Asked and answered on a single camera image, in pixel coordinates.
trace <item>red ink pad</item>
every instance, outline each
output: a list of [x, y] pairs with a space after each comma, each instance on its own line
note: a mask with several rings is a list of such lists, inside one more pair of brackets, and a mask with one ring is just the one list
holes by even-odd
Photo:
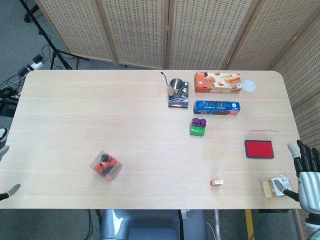
[[245, 155], [251, 159], [273, 159], [274, 150], [271, 141], [246, 140]]

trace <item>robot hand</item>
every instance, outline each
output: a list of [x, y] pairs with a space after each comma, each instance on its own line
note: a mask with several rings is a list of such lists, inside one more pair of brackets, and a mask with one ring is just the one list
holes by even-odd
[[[2, 157], [8, 152], [8, 150], [8, 145], [5, 145], [3, 148], [0, 149], [0, 162], [2, 160]], [[18, 191], [20, 186], [20, 184], [16, 184], [9, 191], [6, 191], [5, 193], [0, 193], [0, 201], [10, 198], [13, 194], [15, 194]]]
[[300, 153], [290, 143], [288, 148], [298, 177], [298, 193], [284, 188], [279, 181], [275, 184], [283, 194], [300, 202], [302, 209], [306, 212], [320, 214], [320, 152], [316, 148], [310, 149], [300, 140], [296, 143]]

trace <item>gray chair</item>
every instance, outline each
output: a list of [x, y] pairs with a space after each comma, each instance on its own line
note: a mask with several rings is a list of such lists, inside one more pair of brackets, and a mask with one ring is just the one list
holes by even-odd
[[[183, 232], [184, 240], [207, 240], [205, 211], [188, 211]], [[100, 240], [180, 240], [178, 211], [106, 209]]]

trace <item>green block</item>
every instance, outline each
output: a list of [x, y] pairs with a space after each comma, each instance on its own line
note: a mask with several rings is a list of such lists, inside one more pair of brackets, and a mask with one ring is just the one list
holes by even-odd
[[190, 135], [203, 137], [205, 135], [205, 127], [190, 125]]

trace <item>blue snack box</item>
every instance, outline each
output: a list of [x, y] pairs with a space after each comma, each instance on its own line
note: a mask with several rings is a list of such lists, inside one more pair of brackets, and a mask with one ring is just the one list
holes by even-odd
[[193, 106], [195, 114], [237, 115], [240, 104], [237, 101], [201, 101], [197, 100]]

